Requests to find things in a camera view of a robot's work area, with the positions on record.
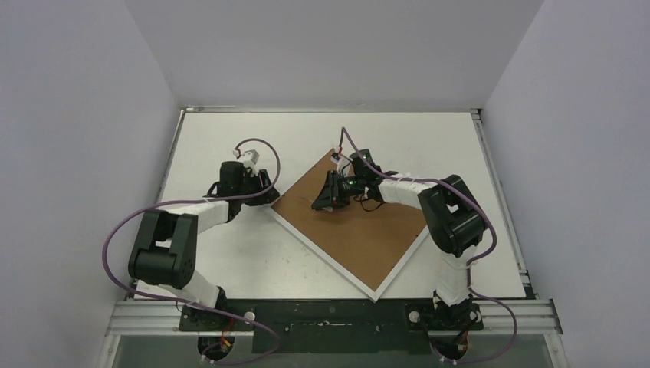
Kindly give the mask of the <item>white picture frame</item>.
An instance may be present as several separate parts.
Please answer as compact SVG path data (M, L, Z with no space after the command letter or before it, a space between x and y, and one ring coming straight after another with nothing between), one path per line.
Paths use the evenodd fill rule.
M331 212L311 208L326 172L335 168L328 153L324 149L281 159L277 182L281 196L268 209L269 216L292 241L355 288L359 297L372 301L431 297L431 274L419 275L414 258L420 250L431 253L420 211L356 201Z

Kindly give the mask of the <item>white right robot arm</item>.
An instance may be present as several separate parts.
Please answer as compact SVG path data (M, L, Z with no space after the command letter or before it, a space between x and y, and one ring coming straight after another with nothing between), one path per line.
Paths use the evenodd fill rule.
M348 162L353 174L345 176L341 169L327 171L323 188L311 208L341 209L355 199L421 210L443 260L433 292L433 317L442 328L455 327L464 318L461 304L471 299L467 262L488 228L465 182L457 175L432 184L408 179L398 172L383 172L368 149L351 154Z

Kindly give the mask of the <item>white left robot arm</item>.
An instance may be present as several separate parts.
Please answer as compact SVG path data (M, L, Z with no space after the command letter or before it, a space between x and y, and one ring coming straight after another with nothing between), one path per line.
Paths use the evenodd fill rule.
M198 204L144 212L128 262L130 276L157 285L175 297L199 306L199 320L210 330L228 322L224 289L196 269L198 237L224 225L240 213L242 206L267 205L278 199L266 169L254 161L223 162L219 180Z

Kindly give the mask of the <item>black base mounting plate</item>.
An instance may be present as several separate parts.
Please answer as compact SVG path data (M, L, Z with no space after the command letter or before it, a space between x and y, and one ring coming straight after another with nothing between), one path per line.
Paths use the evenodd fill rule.
M435 306L429 299L331 301L261 301L233 299L230 314L245 321L184 307L182 332L199 332L198 346L216 347L223 357L238 337L251 338L251 352L343 354L401 351L427 354L430 347L464 351L468 332L483 330L481 310L473 301L458 310Z

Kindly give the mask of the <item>aluminium table front rail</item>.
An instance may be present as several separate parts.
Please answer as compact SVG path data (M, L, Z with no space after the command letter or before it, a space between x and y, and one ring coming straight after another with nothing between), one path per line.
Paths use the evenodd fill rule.
M504 300L516 315L521 335L562 335L563 328L552 300ZM482 334L506 334L512 318L505 308L494 302L479 300L483 315ZM113 308L107 328L114 336L216 336L213 330L183 330L178 307L168 301L119 301Z

